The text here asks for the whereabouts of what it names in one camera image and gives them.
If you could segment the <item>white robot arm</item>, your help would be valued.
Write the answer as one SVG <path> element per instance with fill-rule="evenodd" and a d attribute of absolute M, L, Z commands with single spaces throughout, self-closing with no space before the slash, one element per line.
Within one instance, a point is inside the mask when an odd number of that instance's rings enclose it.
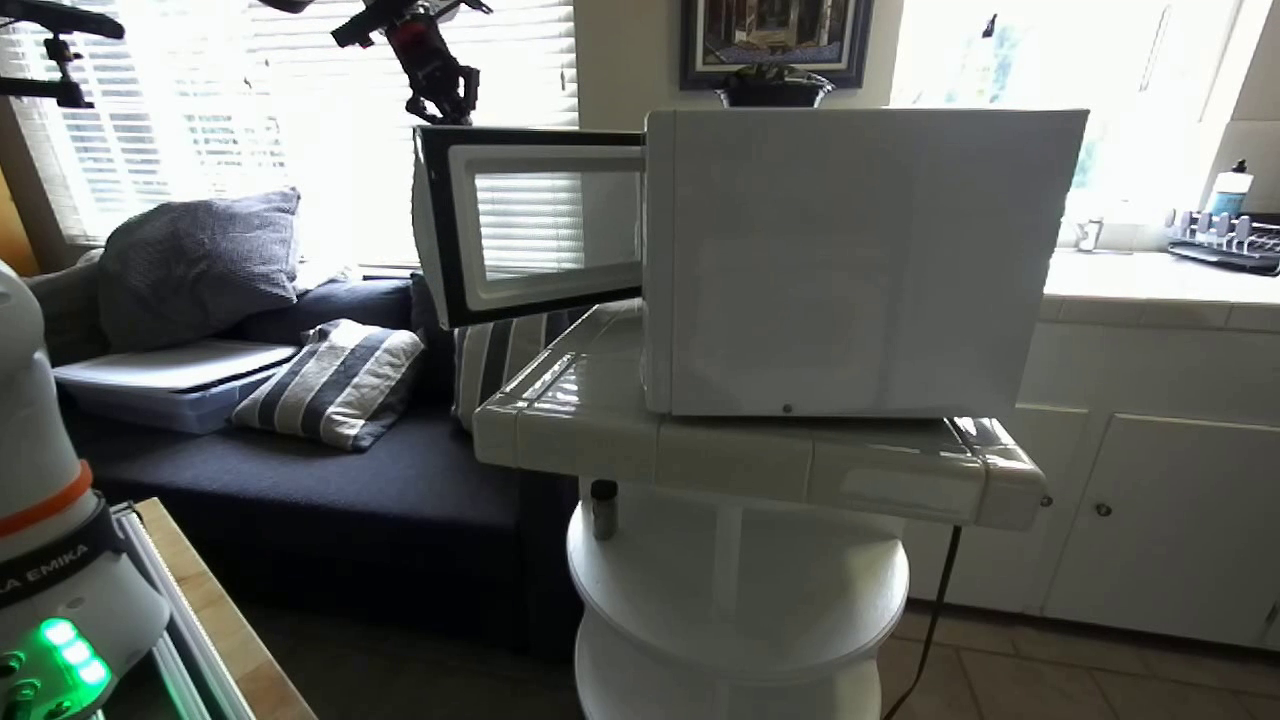
<path fill-rule="evenodd" d="M 94 720 L 163 625 L 67 437 L 44 309 L 0 264 L 0 720 Z"/>

